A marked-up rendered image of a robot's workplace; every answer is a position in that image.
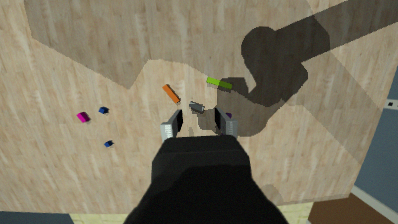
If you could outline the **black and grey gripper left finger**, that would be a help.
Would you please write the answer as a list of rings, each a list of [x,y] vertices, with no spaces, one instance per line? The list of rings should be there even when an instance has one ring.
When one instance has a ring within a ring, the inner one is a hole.
[[[167,138],[173,138],[180,132],[183,124],[182,109],[176,110],[172,117],[167,122],[162,122],[160,125],[162,143]]]

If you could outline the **orange rod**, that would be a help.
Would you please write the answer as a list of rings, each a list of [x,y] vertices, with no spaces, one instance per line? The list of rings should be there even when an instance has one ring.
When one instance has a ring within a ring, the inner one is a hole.
[[[177,103],[180,99],[177,97],[177,95],[173,92],[173,90],[168,86],[168,84],[166,84],[165,86],[163,86],[163,89],[165,90],[165,92],[171,97],[171,99]]]

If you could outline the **lime green rod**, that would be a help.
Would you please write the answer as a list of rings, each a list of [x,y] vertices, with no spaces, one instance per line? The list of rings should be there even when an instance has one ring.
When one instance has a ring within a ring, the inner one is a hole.
[[[213,79],[213,78],[210,78],[210,77],[207,78],[207,83],[214,84],[214,85],[217,85],[217,86],[221,86],[221,87],[224,87],[224,88],[227,88],[227,89],[231,89],[232,85],[233,85],[233,84],[230,84],[230,83],[227,83],[227,82],[223,82],[223,81],[220,81],[220,80],[217,80],[217,79]]]

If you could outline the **small blue cube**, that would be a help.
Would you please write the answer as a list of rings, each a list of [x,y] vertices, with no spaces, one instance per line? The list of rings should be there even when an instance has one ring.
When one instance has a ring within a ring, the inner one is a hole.
[[[111,145],[112,145],[112,141],[110,140],[110,141],[108,141],[108,142],[104,143],[104,145],[105,145],[106,147],[109,147],[109,146],[111,146]]]
[[[101,107],[101,108],[99,109],[99,112],[102,113],[102,114],[107,113],[107,111],[108,111],[108,109],[105,108],[105,107]]]

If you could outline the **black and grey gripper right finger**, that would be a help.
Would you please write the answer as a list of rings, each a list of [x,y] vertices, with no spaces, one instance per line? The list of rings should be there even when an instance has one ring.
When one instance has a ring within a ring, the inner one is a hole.
[[[237,139],[238,121],[230,119],[220,107],[215,108],[215,122],[223,135],[233,135]]]

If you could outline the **magenta rectangular block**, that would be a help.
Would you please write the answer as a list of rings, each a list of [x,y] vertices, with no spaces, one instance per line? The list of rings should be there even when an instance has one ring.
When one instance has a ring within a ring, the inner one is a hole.
[[[81,113],[77,114],[77,117],[81,120],[82,123],[87,122],[88,120],[90,120],[85,112],[81,112]]]

